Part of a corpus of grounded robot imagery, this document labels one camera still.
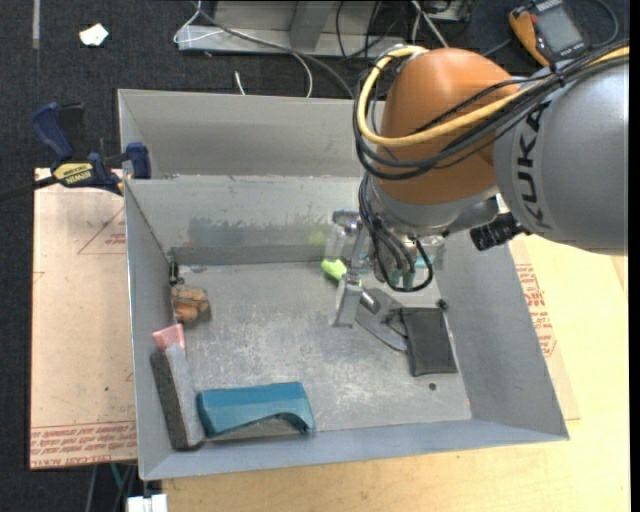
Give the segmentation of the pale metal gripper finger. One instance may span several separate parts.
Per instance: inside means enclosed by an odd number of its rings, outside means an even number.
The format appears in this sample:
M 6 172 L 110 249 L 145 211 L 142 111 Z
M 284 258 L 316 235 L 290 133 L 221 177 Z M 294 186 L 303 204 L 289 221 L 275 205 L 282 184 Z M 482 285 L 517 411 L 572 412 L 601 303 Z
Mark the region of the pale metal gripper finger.
M 356 322 L 396 351 L 407 350 L 407 329 L 401 319 L 403 306 L 378 288 L 365 288 L 356 312 Z
M 336 305 L 331 316 L 333 327 L 351 328 L 355 323 L 356 313 L 360 305 L 362 287 L 343 278 L 337 288 Z

